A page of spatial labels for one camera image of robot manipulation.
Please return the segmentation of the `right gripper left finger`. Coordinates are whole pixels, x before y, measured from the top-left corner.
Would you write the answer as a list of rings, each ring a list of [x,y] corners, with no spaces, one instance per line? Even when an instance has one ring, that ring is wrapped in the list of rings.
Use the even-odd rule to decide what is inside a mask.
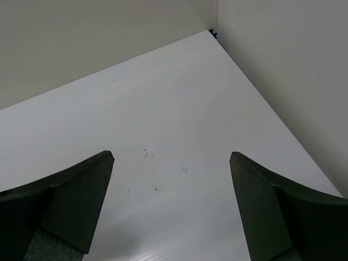
[[[1,260],[82,260],[89,253],[114,165],[102,151],[1,192]]]

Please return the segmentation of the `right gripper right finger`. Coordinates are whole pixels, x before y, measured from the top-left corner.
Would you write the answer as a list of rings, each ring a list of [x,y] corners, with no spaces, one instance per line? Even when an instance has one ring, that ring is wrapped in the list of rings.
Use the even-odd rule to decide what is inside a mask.
[[[229,162],[251,260],[347,260],[347,199],[296,183],[240,152]]]

